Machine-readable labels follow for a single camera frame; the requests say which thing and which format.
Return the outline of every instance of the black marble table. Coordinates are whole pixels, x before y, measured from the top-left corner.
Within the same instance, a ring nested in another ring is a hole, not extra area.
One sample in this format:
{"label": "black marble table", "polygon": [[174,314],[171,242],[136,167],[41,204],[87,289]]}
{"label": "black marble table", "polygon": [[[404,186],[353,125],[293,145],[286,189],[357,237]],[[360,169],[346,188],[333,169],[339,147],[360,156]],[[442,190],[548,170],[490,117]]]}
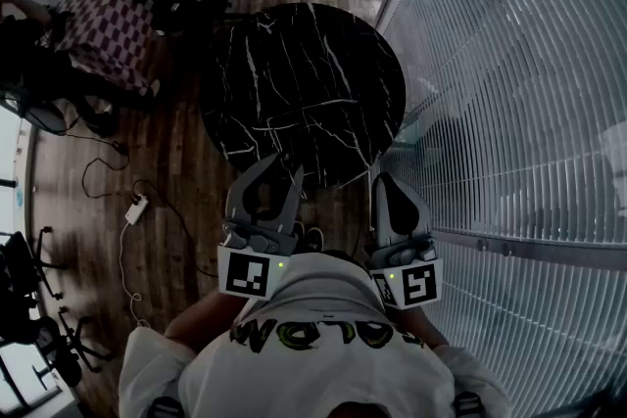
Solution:
{"label": "black marble table", "polygon": [[203,76],[201,113],[239,170],[281,152],[304,186],[345,184],[392,144],[405,111],[399,62],[363,20],[320,4],[285,4],[234,26]]}

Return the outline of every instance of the vertical blinds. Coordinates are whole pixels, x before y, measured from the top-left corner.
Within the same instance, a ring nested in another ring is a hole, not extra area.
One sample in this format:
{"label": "vertical blinds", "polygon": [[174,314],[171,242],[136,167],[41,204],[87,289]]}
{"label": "vertical blinds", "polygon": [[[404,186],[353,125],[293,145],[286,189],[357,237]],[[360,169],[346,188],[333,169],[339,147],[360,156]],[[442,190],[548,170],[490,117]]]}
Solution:
{"label": "vertical blinds", "polygon": [[[387,0],[378,29],[408,86],[380,167],[437,230],[627,250],[627,0]],[[624,374],[625,273],[440,249],[428,313],[518,416]]]}

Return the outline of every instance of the chair leg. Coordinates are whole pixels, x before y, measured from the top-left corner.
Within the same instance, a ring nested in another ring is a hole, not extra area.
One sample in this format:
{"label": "chair leg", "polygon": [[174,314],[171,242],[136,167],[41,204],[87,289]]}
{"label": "chair leg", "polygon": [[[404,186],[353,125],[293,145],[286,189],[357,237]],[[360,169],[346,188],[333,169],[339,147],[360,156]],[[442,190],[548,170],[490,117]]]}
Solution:
{"label": "chair leg", "polygon": [[63,328],[66,330],[66,333],[68,333],[68,336],[71,336],[74,330],[70,329],[70,326],[68,326],[68,323],[66,322],[66,319],[63,316],[63,314],[66,313],[67,311],[68,309],[65,306],[62,306],[61,308],[59,308],[59,318],[61,319],[61,323],[63,324]]}
{"label": "chair leg", "polygon": [[114,359],[113,355],[110,353],[108,353],[107,355],[103,355],[102,353],[97,352],[96,350],[92,350],[91,348],[86,347],[83,344],[80,344],[80,349],[83,350],[85,353],[89,353],[89,355],[96,357],[97,359],[107,360],[107,361]]}
{"label": "chair leg", "polygon": [[35,261],[41,261],[41,243],[43,242],[43,234],[46,233],[44,230],[46,227],[44,226],[41,230],[39,230],[39,239],[37,240],[37,251],[35,252]]}
{"label": "chair leg", "polygon": [[46,268],[55,268],[56,270],[67,270],[68,266],[64,263],[60,265],[53,265],[52,263],[46,263],[45,261],[39,261],[37,263],[39,266],[45,266]]}
{"label": "chair leg", "polygon": [[54,298],[55,300],[60,300],[63,297],[63,293],[53,293],[52,289],[50,288],[50,283],[48,282],[48,279],[46,278],[46,274],[43,273],[43,270],[41,269],[41,266],[37,265],[37,271],[39,272],[39,276],[41,277],[41,281],[43,282],[44,286],[46,286],[46,289],[48,290],[48,293],[50,293],[50,296],[52,298]]}
{"label": "chair leg", "polygon": [[80,319],[78,319],[78,326],[76,326],[76,341],[78,343],[80,343],[80,335],[82,333],[82,326],[84,324],[89,324],[89,322],[91,322],[91,319],[89,317],[82,317]]}
{"label": "chair leg", "polygon": [[79,342],[72,342],[70,343],[70,348],[73,348],[76,350],[76,353],[78,353],[78,356],[85,363],[85,366],[87,366],[87,369],[89,369],[89,371],[91,371],[92,373],[100,373],[101,371],[100,367],[92,366],[91,362],[89,362],[89,360],[87,360],[87,357],[85,357],[85,353],[83,351],[85,347],[83,345],[81,345]]}

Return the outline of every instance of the glass wall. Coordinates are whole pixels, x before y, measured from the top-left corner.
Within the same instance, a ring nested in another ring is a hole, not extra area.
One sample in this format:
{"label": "glass wall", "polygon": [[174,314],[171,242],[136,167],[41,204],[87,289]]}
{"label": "glass wall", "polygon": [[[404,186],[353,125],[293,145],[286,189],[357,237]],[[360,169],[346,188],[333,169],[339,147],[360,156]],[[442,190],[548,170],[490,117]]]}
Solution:
{"label": "glass wall", "polygon": [[[380,167],[441,236],[444,295],[427,314],[499,376],[514,416],[623,384],[627,0],[388,0],[377,28],[408,90]],[[472,247],[443,242],[459,236]]]}
{"label": "glass wall", "polygon": [[22,414],[60,392],[56,376],[47,371],[34,345],[0,348],[0,413]]}
{"label": "glass wall", "polygon": [[[15,177],[14,159],[20,119],[0,108],[0,179],[13,180]],[[0,232],[13,231],[13,207],[15,191],[12,188],[0,187]],[[0,243],[6,237],[0,236]]]}

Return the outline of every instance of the cable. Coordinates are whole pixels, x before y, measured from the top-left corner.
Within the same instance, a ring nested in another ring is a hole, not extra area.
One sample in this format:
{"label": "cable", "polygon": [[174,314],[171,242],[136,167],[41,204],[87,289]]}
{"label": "cable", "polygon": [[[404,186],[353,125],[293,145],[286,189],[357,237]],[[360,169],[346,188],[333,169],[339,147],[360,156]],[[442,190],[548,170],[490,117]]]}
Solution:
{"label": "cable", "polygon": [[355,253],[357,252],[357,244],[360,242],[361,235],[362,235],[362,220],[360,219],[360,229],[357,231],[357,239],[355,239],[355,246],[353,247],[353,253],[351,254],[351,258],[355,258]]}
{"label": "cable", "polygon": [[157,193],[157,195],[164,202],[164,204],[166,204],[166,206],[172,209],[172,211],[174,211],[174,214],[178,216],[178,220],[180,221],[180,226],[183,228],[183,232],[185,233],[185,237],[187,239],[187,252],[189,254],[189,259],[191,259],[192,263],[194,263],[194,267],[196,267],[196,270],[198,270],[200,273],[204,275],[207,275],[208,277],[217,278],[217,275],[206,272],[200,266],[198,266],[198,263],[196,263],[196,257],[195,257],[196,250],[194,246],[194,241],[191,235],[189,235],[189,231],[187,230],[187,226],[185,225],[185,220],[183,219],[183,216],[181,215],[181,213],[178,212],[178,210],[169,202],[168,198],[161,193],[161,191],[152,183],[152,181],[149,181],[147,179],[135,180],[135,182],[133,183],[133,187],[132,187],[133,197],[135,198],[139,197],[139,195],[135,193],[135,186],[138,183],[146,183],[147,185],[149,185]]}
{"label": "cable", "polygon": [[72,129],[78,123],[78,119],[79,119],[79,117],[75,118],[72,122],[70,122],[70,125],[68,127],[66,127],[65,129],[61,129],[59,131],[53,131],[50,127],[48,127],[46,124],[44,124],[43,121],[41,120],[41,118],[36,116],[32,112],[32,110],[28,110],[28,114],[30,116],[32,116],[33,118],[35,118],[37,120],[37,122],[39,122],[41,124],[41,128],[44,131],[49,132],[50,134],[54,134],[55,136],[62,136],[62,135],[64,135],[64,133],[68,132],[70,129]]}
{"label": "cable", "polygon": [[146,327],[149,328],[150,327],[150,323],[146,320],[146,319],[140,319],[137,317],[137,315],[135,314],[135,310],[133,310],[133,302],[141,302],[142,298],[141,295],[139,293],[131,293],[127,288],[126,288],[126,277],[124,276],[124,267],[121,264],[121,256],[124,252],[124,232],[126,231],[126,228],[128,228],[128,225],[130,223],[127,222],[126,225],[124,226],[124,228],[122,229],[121,233],[120,233],[120,257],[118,259],[118,263],[120,264],[120,273],[121,273],[121,286],[124,289],[124,292],[126,293],[126,295],[130,298],[130,314],[133,316],[133,318],[135,319],[135,321],[137,322],[137,327]]}
{"label": "cable", "polygon": [[83,139],[83,140],[96,141],[98,143],[104,143],[105,145],[109,145],[116,152],[118,152],[121,156],[126,158],[126,161],[120,167],[113,167],[112,165],[110,165],[109,163],[107,163],[106,161],[101,159],[100,157],[97,157],[93,161],[89,162],[85,166],[85,169],[82,172],[82,176],[80,177],[80,185],[82,186],[82,192],[83,192],[83,194],[85,194],[86,197],[88,197],[89,199],[101,199],[103,197],[110,197],[110,196],[115,195],[115,196],[118,196],[118,197],[127,197],[127,198],[129,198],[127,195],[120,194],[118,192],[107,192],[107,193],[99,194],[99,195],[91,195],[91,194],[89,194],[89,192],[87,192],[87,187],[85,186],[85,177],[87,176],[87,170],[94,163],[103,163],[111,171],[122,171],[123,169],[125,169],[128,166],[128,164],[130,163],[130,154],[128,153],[128,147],[126,145],[124,145],[123,143],[118,143],[117,141],[114,141],[113,143],[110,143],[109,141],[100,140],[98,138],[91,138],[89,136],[79,136],[79,135],[76,135],[76,134],[67,134],[66,136],[70,136],[72,138]]}

